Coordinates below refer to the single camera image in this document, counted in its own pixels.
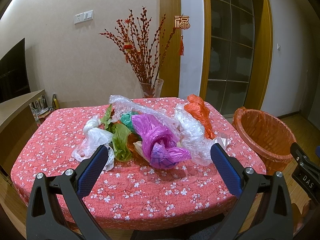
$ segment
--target floral tablecloth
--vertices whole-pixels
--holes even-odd
[[[165,109],[173,116],[179,98],[135,99],[134,102],[153,109]],[[266,173],[257,154],[241,139],[236,130],[211,105],[213,131],[225,133],[231,144],[230,156]],[[102,117],[105,106],[78,107],[54,111],[38,128],[17,158],[12,181],[27,204],[35,176],[62,174],[75,169],[78,162],[71,157],[73,149],[84,139],[82,129],[96,114]],[[67,220],[73,221],[66,203],[58,195]],[[213,164],[203,167],[188,160],[167,171],[154,169],[145,160],[115,162],[111,171],[102,172],[85,205],[103,228],[156,230],[171,228],[195,220],[206,219],[230,209],[235,201]]]

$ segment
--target plastic bag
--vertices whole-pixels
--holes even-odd
[[[143,151],[142,151],[142,141],[137,141],[135,143],[133,143],[134,145],[134,149],[136,150],[136,152],[142,157],[144,158],[147,162],[149,162],[147,160],[147,158],[144,156]]]
[[[143,157],[151,166],[171,169],[177,163],[191,159],[190,152],[177,147],[179,139],[151,114],[131,117],[136,132],[142,137]]]
[[[213,139],[215,136],[212,133],[212,126],[209,119],[210,109],[204,105],[201,97],[194,94],[188,96],[189,104],[184,106],[184,110],[190,113],[196,120],[200,121],[205,129],[205,137]]]
[[[131,159],[131,152],[127,146],[128,135],[131,131],[122,123],[115,123],[111,127],[113,133],[112,145],[115,152],[115,158],[118,161],[125,162]]]
[[[168,117],[166,114],[161,113],[159,110],[156,111],[146,106],[142,106],[132,102],[129,98],[120,95],[111,95],[109,103],[115,108],[115,114],[112,116],[112,122],[120,120],[123,114],[129,113],[131,111],[138,111],[145,114],[154,115],[161,124],[168,127],[175,136],[180,137],[180,132],[178,131],[179,121]]]
[[[135,114],[139,114],[139,113],[135,111],[131,111],[130,113],[123,114],[120,118],[120,122],[123,123],[127,128],[129,128],[129,130],[133,133],[136,133],[136,131],[132,125],[131,116]]]
[[[85,159],[89,159],[100,145],[104,145],[108,147],[109,158],[103,170],[109,171],[113,168],[115,158],[112,148],[109,147],[113,134],[98,128],[100,124],[101,121],[98,114],[87,121],[83,128],[85,138],[82,143],[73,150],[71,156],[81,162]]]
[[[138,134],[130,133],[128,135],[127,146],[128,146],[128,149],[130,150],[131,153],[137,153],[135,146],[134,146],[134,143],[136,143],[137,141],[141,141],[141,138]]]
[[[112,104],[108,106],[105,115],[100,119],[101,123],[104,124],[104,129],[108,131],[110,131],[111,113],[112,113]]]
[[[190,151],[194,163],[208,166],[212,163],[210,155],[211,146],[218,142],[226,150],[231,142],[223,134],[218,134],[214,140],[205,138],[204,126],[184,110],[184,105],[182,104],[177,104],[174,116],[180,121],[181,145]]]

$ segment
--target blue gripper pad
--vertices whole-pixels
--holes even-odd
[[[222,151],[224,150],[221,150],[217,143],[212,145],[210,151],[211,159],[214,165],[216,165],[216,168],[228,187],[229,192],[239,198],[242,193],[241,178],[227,159],[228,155]]]
[[[96,183],[99,175],[101,174],[102,169],[106,165],[109,158],[108,148],[104,145],[98,147],[88,160],[83,160],[80,165],[86,165],[89,162],[88,166],[82,172],[81,176],[78,178],[78,188],[77,195],[81,199],[90,194],[94,184]]]

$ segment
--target screw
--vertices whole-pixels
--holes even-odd
[[[73,169],[67,169],[64,173],[65,173],[67,176],[70,176],[70,175],[72,175],[72,173],[73,173]]]
[[[252,173],[254,173],[254,170],[253,170],[253,168],[248,167],[248,168],[245,168],[245,172],[248,174],[252,174]]]
[[[42,177],[43,177],[43,173],[42,172],[37,174],[37,179],[41,179]]]
[[[277,171],[277,172],[276,172],[276,175],[277,175],[279,178],[282,178],[282,176],[283,176],[283,174],[282,174],[281,171]]]

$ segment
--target purple plastic bag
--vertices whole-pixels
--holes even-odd
[[[177,147],[179,139],[153,115],[137,114],[131,120],[142,137],[142,151],[152,167],[171,169],[178,162],[191,159],[187,149]]]

